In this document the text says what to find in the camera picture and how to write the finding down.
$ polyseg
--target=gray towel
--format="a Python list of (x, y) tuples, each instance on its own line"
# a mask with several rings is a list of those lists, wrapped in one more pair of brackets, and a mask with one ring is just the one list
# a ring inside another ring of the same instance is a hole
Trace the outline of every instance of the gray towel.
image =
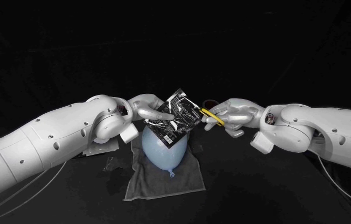
[(124, 201), (134, 199), (155, 199), (172, 195), (206, 190), (198, 161), (187, 148), (180, 165), (174, 168), (174, 178), (170, 173), (151, 163), (142, 151), (141, 136), (131, 141), (134, 153), (134, 176), (131, 177)]

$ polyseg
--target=packaging label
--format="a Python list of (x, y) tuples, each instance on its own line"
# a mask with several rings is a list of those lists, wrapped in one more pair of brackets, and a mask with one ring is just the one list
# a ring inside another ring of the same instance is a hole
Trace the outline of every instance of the packaging label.
[(144, 120), (148, 128), (171, 148), (201, 121), (200, 107), (188, 100), (181, 89), (175, 91), (157, 111), (174, 115), (174, 120)]

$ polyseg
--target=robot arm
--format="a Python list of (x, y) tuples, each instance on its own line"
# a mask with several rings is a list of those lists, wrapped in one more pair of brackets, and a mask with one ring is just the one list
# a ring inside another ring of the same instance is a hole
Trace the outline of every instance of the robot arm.
[[(226, 122), (231, 137), (243, 135), (242, 126), (259, 128), (250, 145), (267, 154), (273, 146), (290, 151), (311, 150), (331, 162), (351, 167), (351, 110), (338, 108), (311, 108), (300, 104), (260, 107), (243, 99), (229, 99), (210, 109)], [(214, 119), (203, 117), (206, 130)]]
[(121, 135), (128, 143), (138, 136), (132, 120), (172, 119), (172, 115), (154, 110), (161, 104), (152, 94), (142, 94), (129, 101), (98, 95), (31, 120), (0, 138), (0, 192), (72, 159), (93, 140)]

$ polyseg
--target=balloon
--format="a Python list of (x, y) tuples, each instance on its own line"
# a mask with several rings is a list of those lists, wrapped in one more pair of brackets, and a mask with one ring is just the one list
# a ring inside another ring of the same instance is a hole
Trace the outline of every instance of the balloon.
[(172, 170), (178, 166), (187, 150), (188, 134), (184, 135), (175, 145), (168, 149), (148, 126), (145, 126), (141, 144), (149, 161), (160, 169), (170, 172), (170, 177), (174, 177)]

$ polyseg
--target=black packet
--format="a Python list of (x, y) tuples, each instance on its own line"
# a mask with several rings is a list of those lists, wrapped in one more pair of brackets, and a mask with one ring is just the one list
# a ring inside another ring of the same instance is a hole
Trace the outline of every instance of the black packet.
[(181, 89), (175, 91), (157, 111), (174, 115), (174, 120), (144, 120), (148, 128), (170, 149), (201, 121), (200, 107)]

